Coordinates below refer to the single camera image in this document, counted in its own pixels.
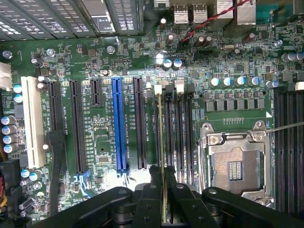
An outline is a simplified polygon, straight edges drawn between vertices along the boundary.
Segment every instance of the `motherboard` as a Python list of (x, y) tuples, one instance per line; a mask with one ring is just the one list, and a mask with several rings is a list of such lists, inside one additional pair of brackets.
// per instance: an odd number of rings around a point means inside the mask
[(5, 144), (38, 222), (116, 186), (216, 186), (276, 208), (274, 88), (303, 72), (303, 22), (225, 36), (167, 24), (141, 37), (3, 42)]

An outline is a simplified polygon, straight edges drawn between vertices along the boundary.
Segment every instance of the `white pci slot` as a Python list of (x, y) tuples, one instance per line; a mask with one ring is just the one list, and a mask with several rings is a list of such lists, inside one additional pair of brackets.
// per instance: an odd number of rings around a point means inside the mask
[(45, 165), (46, 153), (44, 144), (41, 94), (36, 89), (35, 77), (21, 77), (23, 93), (24, 123), (28, 153), (28, 167), (40, 168)]

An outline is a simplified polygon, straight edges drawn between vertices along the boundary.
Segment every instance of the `red wire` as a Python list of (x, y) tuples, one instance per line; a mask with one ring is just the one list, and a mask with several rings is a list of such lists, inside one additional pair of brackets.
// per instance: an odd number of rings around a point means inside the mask
[(185, 41), (187, 41), (188, 39), (191, 39), (192, 36), (194, 35), (195, 31), (198, 30), (199, 28), (204, 27), (208, 22), (213, 21), (213, 20), (216, 20), (219, 16), (221, 16), (221, 15), (223, 15), (223, 14), (226, 14), (226, 13), (228, 13), (229, 11), (232, 11), (232, 10), (234, 10), (235, 8), (239, 7), (239, 6), (242, 6), (242, 5), (244, 5), (246, 2), (249, 2), (249, 1), (251, 1), (251, 0), (240, 1), (238, 4), (236, 4), (236, 5), (234, 5), (234, 6), (231, 6), (230, 8), (228, 8), (228, 9), (226, 9), (226, 10), (220, 12), (220, 13), (217, 14), (217, 15), (214, 15), (214, 16), (211, 17), (211, 18), (208, 18), (208, 19), (205, 20), (203, 23), (201, 23), (200, 25), (198, 25), (197, 27), (195, 27), (193, 31), (188, 32), (187, 35), (186, 35), (186, 37), (182, 40), (182, 42), (185, 42)]

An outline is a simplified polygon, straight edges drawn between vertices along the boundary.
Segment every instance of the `blue pcie slot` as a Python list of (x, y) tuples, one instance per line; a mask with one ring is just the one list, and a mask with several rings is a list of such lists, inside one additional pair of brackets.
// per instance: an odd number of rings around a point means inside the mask
[(112, 91), (117, 171), (126, 171), (124, 107), (122, 82), (120, 78), (112, 78)]

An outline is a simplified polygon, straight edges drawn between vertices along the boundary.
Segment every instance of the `green circuit board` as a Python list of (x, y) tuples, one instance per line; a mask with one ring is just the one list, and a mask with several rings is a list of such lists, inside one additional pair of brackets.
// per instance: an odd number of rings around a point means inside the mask
[[(284, 63), (280, 56), (290, 51), (302, 51), (303, 25), (289, 24), (282, 28), (273, 28), (270, 24), (257, 25), (253, 32), (256, 40), (243, 44), (242, 37), (225, 38), (222, 32), (200, 31), (197, 36), (210, 35), (213, 38), (212, 45), (202, 49), (203, 54), (197, 59), (197, 49), (193, 47), (192, 39), (189, 46), (184, 50), (176, 48), (177, 43), (185, 36), (184, 32), (153, 29), (144, 37), (121, 37), (121, 38), (84, 38), (67, 40), (43, 40), (5, 42), (0, 45), (1, 50), (10, 50), (13, 58), (2, 59), (12, 67), (14, 85), (20, 85), (22, 76), (46, 76), (51, 81), (58, 81), (61, 85), (64, 130), (66, 141), (66, 164), (67, 172), (60, 175), (60, 187), (58, 210), (64, 210), (96, 194), (102, 193), (116, 186), (125, 186), (132, 190), (140, 183), (150, 182), (149, 166), (159, 163), (157, 148), (156, 116), (158, 105), (154, 96), (154, 85), (183, 85), (194, 84), (195, 91), (190, 103), (192, 112), (192, 142), (193, 142), (193, 182), (181, 177), (177, 173), (179, 182), (191, 183), (197, 190), (199, 187), (199, 173), (196, 142), (200, 140), (200, 129), (205, 122), (213, 125), (216, 131), (244, 131), (251, 130), (257, 120), (264, 121), (267, 129), (274, 127), (273, 91), (266, 87), (267, 81), (278, 80), (282, 72), (297, 72), (303, 70), (303, 64), (298, 62)], [(166, 45), (166, 37), (174, 35), (172, 46)], [(276, 48), (274, 42), (283, 40), (283, 45)], [(223, 50), (225, 45), (233, 44), (242, 50), (241, 55), (233, 59), (227, 58), (231, 50)], [(115, 52), (109, 54), (107, 47), (113, 46)], [(55, 51), (54, 57), (46, 55), (47, 49)], [(156, 55), (162, 53), (165, 59), (180, 59), (182, 67), (179, 69), (163, 70), (156, 64)], [(44, 61), (44, 66), (37, 70), (31, 64), (32, 58)], [(108, 75), (101, 72), (108, 70)], [(233, 83), (228, 87), (210, 87), (212, 78), (223, 79), (225, 77), (235, 80), (244, 77), (246, 83), (235, 86)], [(250, 86), (249, 78), (258, 77), (259, 83)], [(114, 110), (111, 78), (121, 78), (123, 91), (125, 148), (127, 156), (128, 172), (117, 177), (116, 153), (115, 153), (115, 130)], [(138, 169), (136, 120), (134, 104), (133, 78), (143, 79), (144, 112), (146, 121), (146, 146), (147, 146), (147, 169)], [(92, 106), (91, 79), (100, 79), (102, 83), (102, 105)], [(76, 80), (81, 84), (81, 99), (83, 109), (83, 123), (81, 128), (85, 130), (85, 154), (89, 170), (86, 189), (79, 185), (76, 173), (73, 119), (71, 111), (70, 80)], [(2, 91), (2, 103), (4, 115), (15, 115), (18, 107), (14, 101), (14, 92)], [(46, 91), (41, 92), (43, 126), (45, 134), (50, 130), (49, 97)], [(227, 101), (254, 100), (255, 106), (247, 108), (226, 107)], [(164, 137), (167, 133), (165, 124), (165, 110), (163, 109)], [(172, 130), (175, 131), (175, 111), (173, 111)], [(26, 153), (26, 133), (24, 119), (17, 118), (19, 150), (10, 153), (9, 159), (18, 158)], [(271, 135), (271, 151), (274, 147), (274, 137)], [(163, 140), (166, 151), (166, 140)], [(30, 215), (34, 222), (48, 217), (49, 185), (53, 154), (46, 152), (47, 163), (41, 167), (43, 175), (41, 182), (43, 187), (33, 190), (32, 184), (23, 187), (26, 197), (33, 197), (37, 201), (34, 212)], [(271, 184), (272, 196), (275, 197), (274, 168), (275, 158), (271, 155)]]

